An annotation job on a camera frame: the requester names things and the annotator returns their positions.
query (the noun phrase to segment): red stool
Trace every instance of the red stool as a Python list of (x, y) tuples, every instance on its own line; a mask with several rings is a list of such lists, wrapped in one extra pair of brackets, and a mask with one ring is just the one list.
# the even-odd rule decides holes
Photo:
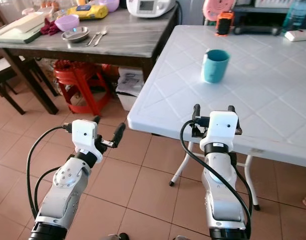
[[(54, 74), (67, 105), (73, 113), (93, 113), (100, 116), (100, 110), (108, 103), (111, 95), (108, 86), (95, 65), (86, 62), (57, 60), (54, 64)], [(66, 90), (65, 85), (71, 85), (71, 88)], [(95, 101), (89, 89), (90, 86), (104, 87), (106, 94), (99, 101)], [(86, 106), (72, 105), (71, 98), (77, 92), (83, 95), (87, 103)]]

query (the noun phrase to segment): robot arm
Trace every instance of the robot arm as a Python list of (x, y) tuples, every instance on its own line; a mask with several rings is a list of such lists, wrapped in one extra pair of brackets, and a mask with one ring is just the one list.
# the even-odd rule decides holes
[(102, 161), (102, 154), (107, 147), (118, 146), (125, 130), (125, 124), (121, 123), (113, 140), (105, 141), (97, 135), (97, 124), (87, 120), (75, 120), (67, 124), (77, 154), (55, 172), (52, 187), (43, 200), (29, 240), (65, 239), (92, 167)]
[[(241, 199), (237, 199), (232, 192), (236, 193), (237, 180), (237, 173), (232, 165), (237, 162), (236, 154), (231, 152), (233, 139), (236, 134), (242, 133), (238, 116), (233, 106), (229, 106), (228, 111), (213, 111), (210, 117), (200, 117), (199, 113), (200, 106), (197, 104), (194, 106), (193, 120), (190, 121), (193, 123), (190, 126), (192, 137), (202, 138), (200, 149), (205, 153), (202, 183), (206, 189), (205, 206), (210, 236), (213, 240), (249, 239), (250, 229), (245, 224)], [(218, 175), (210, 172), (209, 167)], [(219, 178), (226, 181), (232, 189)]]

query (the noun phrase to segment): white tiled tabletop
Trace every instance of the white tiled tabletop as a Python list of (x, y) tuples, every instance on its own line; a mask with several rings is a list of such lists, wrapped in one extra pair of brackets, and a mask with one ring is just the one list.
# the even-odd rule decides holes
[[(283, 36), (216, 37), (213, 26), (176, 26), (128, 115), (132, 129), (179, 138), (193, 106), (201, 116), (234, 105), (243, 129), (234, 150), (306, 166), (306, 41)], [(230, 55), (218, 84), (201, 80), (207, 49)], [(184, 139), (191, 139), (187, 127)]]

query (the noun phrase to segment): teal mug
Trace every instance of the teal mug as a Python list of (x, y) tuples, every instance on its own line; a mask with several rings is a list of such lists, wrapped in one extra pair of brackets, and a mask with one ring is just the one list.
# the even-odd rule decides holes
[(202, 79), (208, 83), (218, 83), (225, 74), (229, 58), (224, 50), (208, 50), (203, 59)]

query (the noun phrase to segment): pink bowl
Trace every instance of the pink bowl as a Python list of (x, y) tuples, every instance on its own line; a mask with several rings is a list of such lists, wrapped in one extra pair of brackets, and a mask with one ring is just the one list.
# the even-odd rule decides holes
[(55, 25), (63, 32), (78, 27), (79, 17), (76, 14), (62, 16), (55, 21)]
[(114, 12), (119, 6), (119, 0), (97, 0), (99, 5), (106, 5), (108, 11)]

